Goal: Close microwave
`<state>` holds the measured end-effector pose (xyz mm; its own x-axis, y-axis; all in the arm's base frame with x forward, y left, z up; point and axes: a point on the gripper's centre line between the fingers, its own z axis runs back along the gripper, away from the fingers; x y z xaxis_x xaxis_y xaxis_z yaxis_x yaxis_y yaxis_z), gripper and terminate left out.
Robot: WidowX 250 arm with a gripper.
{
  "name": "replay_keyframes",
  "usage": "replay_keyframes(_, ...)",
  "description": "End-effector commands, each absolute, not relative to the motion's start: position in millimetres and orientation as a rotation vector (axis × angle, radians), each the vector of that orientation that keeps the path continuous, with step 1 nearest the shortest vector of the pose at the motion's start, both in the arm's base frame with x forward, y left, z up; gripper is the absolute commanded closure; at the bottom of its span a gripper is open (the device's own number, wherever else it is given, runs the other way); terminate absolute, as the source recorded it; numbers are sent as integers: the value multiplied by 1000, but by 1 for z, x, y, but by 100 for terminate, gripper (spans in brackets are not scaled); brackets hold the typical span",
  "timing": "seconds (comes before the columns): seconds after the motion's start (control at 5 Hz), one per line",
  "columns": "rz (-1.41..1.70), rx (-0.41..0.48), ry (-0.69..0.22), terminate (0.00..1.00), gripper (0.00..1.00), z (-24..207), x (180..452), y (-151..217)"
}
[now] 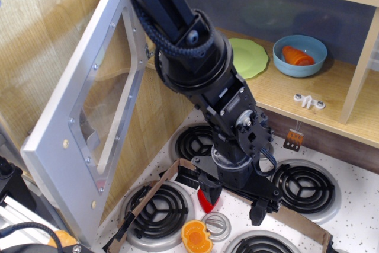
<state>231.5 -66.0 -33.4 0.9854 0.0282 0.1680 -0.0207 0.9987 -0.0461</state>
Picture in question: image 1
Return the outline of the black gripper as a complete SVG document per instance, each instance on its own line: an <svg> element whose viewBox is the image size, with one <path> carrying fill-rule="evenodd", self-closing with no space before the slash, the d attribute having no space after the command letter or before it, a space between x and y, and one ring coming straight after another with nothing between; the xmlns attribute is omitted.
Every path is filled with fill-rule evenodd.
<svg viewBox="0 0 379 253"><path fill-rule="evenodd" d="M260 226L267 206L278 206L282 200L281 190L268 180L272 172L259 165L260 155L276 163L266 148L273 140L267 116L262 110L243 110L235 119L210 113L205 119L213 135L211 155L193 158L205 199L214 206L222 189L230 190L252 202L249 218L252 226Z"/></svg>

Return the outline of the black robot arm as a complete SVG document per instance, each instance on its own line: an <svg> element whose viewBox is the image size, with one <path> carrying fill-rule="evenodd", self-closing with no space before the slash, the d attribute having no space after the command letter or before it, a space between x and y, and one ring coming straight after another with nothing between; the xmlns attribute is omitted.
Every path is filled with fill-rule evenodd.
<svg viewBox="0 0 379 253"><path fill-rule="evenodd" d="M186 0L131 0L146 34L156 46L155 68L163 83L187 97L212 129L214 148L195 156L198 183L214 204L222 191L250 200L250 220L259 226L276 212L282 192L261 170L261 155L274 157L266 145L272 129L246 81L233 65L228 39L206 14Z"/></svg>

